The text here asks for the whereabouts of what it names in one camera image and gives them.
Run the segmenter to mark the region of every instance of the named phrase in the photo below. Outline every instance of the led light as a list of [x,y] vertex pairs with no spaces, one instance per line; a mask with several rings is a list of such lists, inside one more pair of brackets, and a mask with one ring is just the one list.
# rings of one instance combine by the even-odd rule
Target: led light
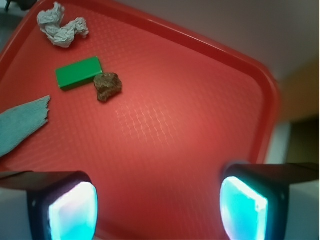
[[231,240],[264,240],[268,200],[237,177],[227,177],[220,190],[220,212]]
[[90,182],[81,182],[58,198],[48,210],[52,240],[93,239],[98,196]]

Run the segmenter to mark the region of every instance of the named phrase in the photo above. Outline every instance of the red tray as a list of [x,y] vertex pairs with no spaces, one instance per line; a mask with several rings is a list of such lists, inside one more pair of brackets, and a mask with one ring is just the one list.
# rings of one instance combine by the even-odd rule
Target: red tray
[[[63,24],[90,34],[53,46],[38,2],[0,57],[0,113],[51,95],[49,123],[1,158],[2,167],[87,172],[103,239],[224,239],[220,174],[265,159],[279,105],[267,69],[230,48],[109,0],[60,0]],[[98,56],[123,92],[103,104],[93,84],[58,88],[55,69]]]

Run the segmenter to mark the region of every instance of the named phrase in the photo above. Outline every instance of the crumpled tissue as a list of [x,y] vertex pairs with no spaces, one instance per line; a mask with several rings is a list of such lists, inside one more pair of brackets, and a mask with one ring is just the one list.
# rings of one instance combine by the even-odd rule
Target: crumpled tissue
[[37,16],[37,22],[41,32],[45,33],[53,45],[68,48],[74,41],[75,35],[79,34],[86,38],[89,34],[87,22],[83,17],[77,17],[67,25],[60,27],[64,18],[65,8],[58,2],[54,8],[41,11]]

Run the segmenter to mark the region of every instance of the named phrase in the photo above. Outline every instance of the blue cloth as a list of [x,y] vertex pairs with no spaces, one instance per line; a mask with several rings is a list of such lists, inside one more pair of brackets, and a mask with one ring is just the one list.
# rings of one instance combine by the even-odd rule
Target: blue cloth
[[0,114],[0,158],[48,122],[49,101],[48,95]]

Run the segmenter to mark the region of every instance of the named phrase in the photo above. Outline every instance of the green rectangular block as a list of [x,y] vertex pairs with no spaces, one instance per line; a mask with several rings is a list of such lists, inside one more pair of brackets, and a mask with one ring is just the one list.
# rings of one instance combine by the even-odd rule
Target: green rectangular block
[[96,75],[102,73],[97,56],[55,70],[59,88],[64,91],[91,83]]

